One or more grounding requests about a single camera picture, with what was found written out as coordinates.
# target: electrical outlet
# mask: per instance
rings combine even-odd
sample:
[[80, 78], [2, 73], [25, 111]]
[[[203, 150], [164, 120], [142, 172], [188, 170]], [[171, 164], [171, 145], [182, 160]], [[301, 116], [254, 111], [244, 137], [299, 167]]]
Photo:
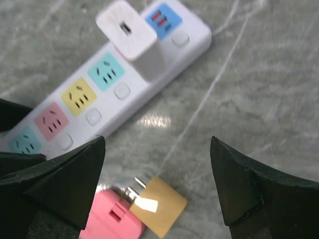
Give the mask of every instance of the electrical outlet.
[[61, 99], [72, 114], [78, 116], [96, 100], [96, 94], [83, 78], [79, 78], [61, 95]]
[[56, 102], [53, 102], [34, 120], [36, 126], [48, 141], [53, 139], [68, 124], [69, 120]]
[[24, 128], [8, 144], [14, 153], [37, 154], [42, 145], [30, 127]]
[[159, 39], [163, 40], [177, 28], [183, 20], [166, 3], [162, 3], [146, 18], [146, 22], [156, 31]]
[[88, 71], [89, 76], [102, 92], [117, 82], [124, 73], [124, 68], [110, 53], [106, 54]]

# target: power switch button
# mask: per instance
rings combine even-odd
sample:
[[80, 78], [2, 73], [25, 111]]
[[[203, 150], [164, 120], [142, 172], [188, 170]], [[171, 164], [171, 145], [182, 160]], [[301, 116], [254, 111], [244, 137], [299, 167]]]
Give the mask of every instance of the power switch button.
[[120, 100], [124, 100], [129, 96], [131, 90], [125, 83], [121, 82], [116, 86], [114, 93]]
[[101, 121], [101, 114], [97, 109], [92, 109], [86, 114], [86, 120], [89, 122], [91, 126], [96, 125]]
[[189, 36], [185, 31], [177, 31], [171, 37], [175, 46], [182, 48], [189, 43]]
[[67, 133], [61, 134], [57, 137], [57, 142], [62, 150], [67, 150], [73, 144], [73, 139]]

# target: gray marble surface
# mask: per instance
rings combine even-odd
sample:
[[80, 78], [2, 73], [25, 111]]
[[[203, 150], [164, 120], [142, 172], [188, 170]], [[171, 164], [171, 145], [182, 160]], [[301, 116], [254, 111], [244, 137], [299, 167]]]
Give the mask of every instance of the gray marble surface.
[[[109, 0], [0, 0], [0, 98], [31, 107], [106, 38]], [[130, 0], [141, 10], [149, 0]], [[183, 0], [213, 46], [107, 139], [100, 182], [159, 175], [188, 198], [167, 239], [229, 239], [212, 175], [215, 135], [284, 172], [319, 181], [319, 2]], [[143, 238], [157, 238], [147, 230]]]

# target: plug prong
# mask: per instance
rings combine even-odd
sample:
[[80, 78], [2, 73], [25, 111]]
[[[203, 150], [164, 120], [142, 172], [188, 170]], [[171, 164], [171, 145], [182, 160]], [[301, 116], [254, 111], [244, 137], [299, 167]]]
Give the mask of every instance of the plug prong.
[[134, 197], [136, 197], [136, 198], [139, 197], [138, 193], [135, 192], [132, 188], [128, 187], [128, 190], [130, 193], [132, 193], [134, 195]]
[[138, 179], [137, 177], [135, 177], [135, 181], [137, 181], [143, 188], [146, 188], [145, 183], [143, 183], [140, 179]]

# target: usb charging port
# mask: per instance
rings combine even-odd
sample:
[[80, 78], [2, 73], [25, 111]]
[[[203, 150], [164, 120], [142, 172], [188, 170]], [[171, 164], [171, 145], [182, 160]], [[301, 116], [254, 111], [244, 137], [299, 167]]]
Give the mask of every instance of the usb charging port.
[[122, 29], [122, 31], [128, 36], [132, 34], [132, 30], [129, 28], [129, 26], [126, 25], [125, 22], [122, 22], [120, 24], [120, 27]]
[[158, 10], [152, 17], [152, 21], [156, 21], [160, 16], [161, 16], [161, 12], [160, 10]]
[[158, 22], [158, 26], [161, 27], [161, 26], [163, 26], [164, 23], [166, 23], [166, 22], [167, 22], [167, 18], [166, 18], [166, 16], [165, 16], [162, 20], [160, 20], [160, 21]]

